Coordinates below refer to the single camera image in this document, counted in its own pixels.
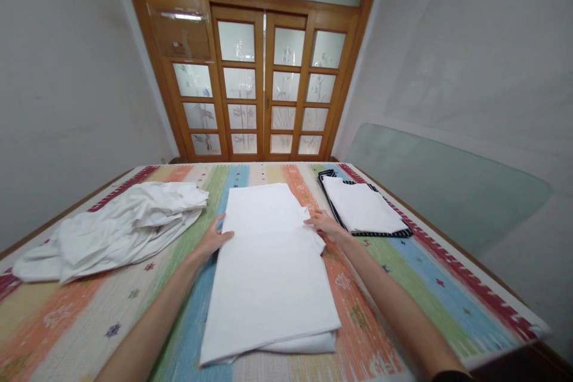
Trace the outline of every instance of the red stripe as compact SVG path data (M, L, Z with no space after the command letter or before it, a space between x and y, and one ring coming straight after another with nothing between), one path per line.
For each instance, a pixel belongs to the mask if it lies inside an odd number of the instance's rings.
M346 164L340 164L339 167L357 183L367 183L356 171ZM531 330L531 323L523 316L518 314L515 309L509 306L501 297L490 289L487 285L481 283L469 269L465 268L458 260L454 258L446 249L442 248L439 243L432 239L426 232L416 225L406 214L394 206L388 199L385 199L390 206L398 212L400 216L408 223L414 233L414 238L426 250L428 250L437 261L445 267L453 276L471 290L500 321L515 332L520 338L531 341L537 339L537 335Z
M92 206L90 209L88 209L88 212L96 212L99 209L103 208L108 202L116 198L122 192L125 192L129 187L137 183L143 182L146 178L148 178L151 175L151 173L156 171L159 167L161 166L144 167L133 178L122 183L119 187L113 190L112 193L110 193L102 200L100 200L98 203L96 203L94 206ZM12 268L6 270L2 274L2 276L0 276L0 303L2 302L3 299L8 297L12 292L17 290L18 287L22 284L23 282L12 274Z
M97 212L99 209L103 208L106 204L108 204L111 200L115 199L118 195L124 193L130 187L135 184L143 182L145 179L148 178L151 173L156 171L161 166L147 166L143 168L139 173L137 173L133 178L123 182L120 186L118 186L115 190L113 190L109 195L105 196L102 200L98 201L95 205L89 208L88 212Z
M22 281L12 274L12 267L0 276L0 303L18 289Z

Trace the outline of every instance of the green stripe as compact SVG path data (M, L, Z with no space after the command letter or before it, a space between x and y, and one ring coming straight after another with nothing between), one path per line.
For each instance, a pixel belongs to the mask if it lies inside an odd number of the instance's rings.
M205 231L207 231L207 228L215 219L219 200L223 194L223 189L228 175L228 165L215 166L211 169L209 176L207 177L207 183L204 187L205 191L209 191L207 207L204 209L199 219L197 219L197 221L195 221L195 223L191 225L179 239L177 239L175 248L171 253L171 261L167 264L162 264L162 267L158 267L162 270L162 273L160 275L158 274L154 278L153 283L147 289L144 299L141 301L142 305L138 309L139 315L136 320L139 320L141 315L143 315L151 303L153 303L167 281L179 267L179 264L183 262L183 260L191 253L191 251L193 251L193 249L195 249L195 246L197 246L199 241L203 238Z
M309 168L315 176L318 176L319 172L326 170L326 166L322 164L311 164ZM385 265L390 270L389 275L418 303L446 340L454 345L459 355L462 357L468 356L463 348L457 347L459 343L463 344L470 355L484 352L481 346L472 342L471 338L447 312L439 299L425 286L414 269L410 267L396 248L390 245L387 238L357 238L361 243L364 243L364 239L371 243L370 246L366 247L368 253L372 255L379 265Z

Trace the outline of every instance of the colorful bedspread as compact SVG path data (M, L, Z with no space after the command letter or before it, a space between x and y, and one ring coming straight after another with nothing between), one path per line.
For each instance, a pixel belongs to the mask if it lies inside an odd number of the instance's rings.
M89 210L100 209L142 181L194 181L210 192L207 209L165 251L140 264L62 287L56 283L23 285L8 269L0 277L0 380L91 381L205 229L225 210L230 188L284 182L301 205L311 211L327 208L316 175L328 168L340 177L365 181L346 164L194 164L138 169L131 179L110 188L103 199L90 202ZM476 367L548 333L543 321L522 303L406 208L387 198L415 235L410 239L356 239L412 295L466 365ZM41 244L48 234L35 242ZM150 379L413 379L344 255L327 243L323 258L343 324L335 354L252 353L230 365L200 369L199 351L216 264L212 258L201 270Z

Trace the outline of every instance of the hand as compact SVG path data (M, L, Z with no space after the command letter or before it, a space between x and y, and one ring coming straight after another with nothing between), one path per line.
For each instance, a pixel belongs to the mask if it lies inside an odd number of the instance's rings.
M348 231L344 230L326 211L320 209L315 210L314 218L305 220L304 223L314 226L317 233L321 236L326 235L328 239L336 244L339 244L350 236Z
M226 241L235 235L235 232L226 232L221 234L221 230L217 230L217 224L226 214L219 215L213 223L207 228L207 231L203 235L203 238L199 244L195 247L195 251L203 253L203 255L208 258L218 250Z

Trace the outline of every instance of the blue stripe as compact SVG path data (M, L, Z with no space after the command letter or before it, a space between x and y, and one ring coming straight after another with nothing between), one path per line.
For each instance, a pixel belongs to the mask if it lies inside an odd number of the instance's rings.
M508 348L516 344L513 337L494 321L456 285L448 274L410 239L388 238L406 262L414 269L426 287L440 300L446 311L460 324L474 341L489 351ZM464 312L466 308L471 315Z
M246 165L232 165L229 176L223 189L223 194L217 207L217 216L225 212L229 189L233 187L246 187L249 182L249 167ZM215 278L216 255L212 256L201 272L197 275L195 286L182 315L180 325L181 341L174 349L171 365L163 375L169 381L228 381L233 379L233 366L231 364L213 365L203 369L199 368L201 344L205 332L205 321L211 301L211 290Z

